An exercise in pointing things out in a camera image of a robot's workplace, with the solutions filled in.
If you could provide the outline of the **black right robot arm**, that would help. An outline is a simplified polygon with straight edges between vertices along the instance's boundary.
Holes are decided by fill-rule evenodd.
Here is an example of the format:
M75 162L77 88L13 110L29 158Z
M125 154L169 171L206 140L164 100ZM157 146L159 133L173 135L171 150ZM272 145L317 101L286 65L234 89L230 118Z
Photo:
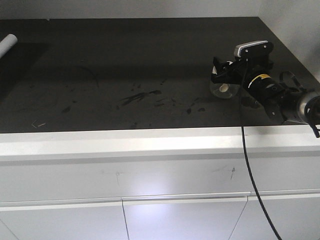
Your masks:
M320 136L320 92L304 88L290 71L274 80L269 72L273 62L256 57L220 62L213 59L211 81L214 84L239 85L264 107L267 116L277 124L294 122L309 125L316 138Z

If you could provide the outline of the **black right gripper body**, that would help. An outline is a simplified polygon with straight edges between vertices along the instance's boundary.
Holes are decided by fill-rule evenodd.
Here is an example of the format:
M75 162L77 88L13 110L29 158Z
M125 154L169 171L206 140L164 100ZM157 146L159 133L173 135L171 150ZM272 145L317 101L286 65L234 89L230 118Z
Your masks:
M212 63L210 80L213 84L240 85L243 78L247 81L251 77L268 74L273 68L273 61L266 56L249 59L248 65L239 57L235 61L226 62L214 57Z

